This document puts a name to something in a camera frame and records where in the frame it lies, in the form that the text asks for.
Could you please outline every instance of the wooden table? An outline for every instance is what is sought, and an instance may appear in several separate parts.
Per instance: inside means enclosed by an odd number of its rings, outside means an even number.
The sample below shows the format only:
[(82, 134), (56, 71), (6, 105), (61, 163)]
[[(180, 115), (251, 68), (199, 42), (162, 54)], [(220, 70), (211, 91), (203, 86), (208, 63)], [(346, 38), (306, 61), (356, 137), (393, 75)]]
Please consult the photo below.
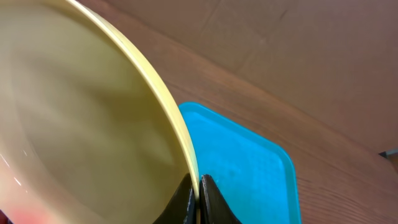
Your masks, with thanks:
[(176, 102), (196, 101), (282, 146), (303, 223), (398, 223), (398, 175), (381, 156), (104, 0), (81, 0), (129, 38)]

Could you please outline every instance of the black object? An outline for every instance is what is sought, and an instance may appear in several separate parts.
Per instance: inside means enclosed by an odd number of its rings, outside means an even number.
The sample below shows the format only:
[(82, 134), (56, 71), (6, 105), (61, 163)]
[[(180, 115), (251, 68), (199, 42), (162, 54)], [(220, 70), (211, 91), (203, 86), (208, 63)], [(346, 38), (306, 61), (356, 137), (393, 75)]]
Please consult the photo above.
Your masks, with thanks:
[[(201, 177), (199, 206), (200, 224), (241, 224), (210, 175)], [(154, 224), (197, 224), (196, 208), (192, 181), (187, 174)]]

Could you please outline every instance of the yellow bowl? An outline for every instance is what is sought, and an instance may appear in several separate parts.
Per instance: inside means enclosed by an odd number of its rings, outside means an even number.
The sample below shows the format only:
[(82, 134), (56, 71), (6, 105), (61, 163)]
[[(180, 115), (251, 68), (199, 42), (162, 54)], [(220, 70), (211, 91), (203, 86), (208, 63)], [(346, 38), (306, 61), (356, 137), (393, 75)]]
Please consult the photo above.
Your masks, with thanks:
[(0, 209), (18, 223), (152, 223), (182, 177), (183, 118), (145, 57), (74, 0), (0, 0)]

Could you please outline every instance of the blue plastic tray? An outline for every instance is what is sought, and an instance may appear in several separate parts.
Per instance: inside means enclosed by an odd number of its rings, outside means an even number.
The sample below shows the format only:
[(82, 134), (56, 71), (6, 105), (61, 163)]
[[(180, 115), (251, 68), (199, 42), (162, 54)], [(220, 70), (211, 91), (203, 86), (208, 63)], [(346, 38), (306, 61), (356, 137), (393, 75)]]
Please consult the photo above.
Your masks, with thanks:
[(210, 174), (243, 224), (299, 224), (292, 161), (278, 145), (198, 103), (183, 103), (199, 174)]

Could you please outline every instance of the wooden surface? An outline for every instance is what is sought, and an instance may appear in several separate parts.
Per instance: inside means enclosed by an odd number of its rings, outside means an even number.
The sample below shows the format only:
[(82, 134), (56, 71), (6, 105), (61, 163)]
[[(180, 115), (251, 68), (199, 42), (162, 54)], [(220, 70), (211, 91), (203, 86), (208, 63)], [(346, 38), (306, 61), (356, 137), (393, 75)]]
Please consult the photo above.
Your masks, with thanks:
[(372, 152), (398, 146), (393, 0), (106, 0)]
[(296, 172), (303, 223), (398, 223), (388, 160), (103, 0), (82, 0), (127, 36), (177, 103), (199, 102), (282, 146)]

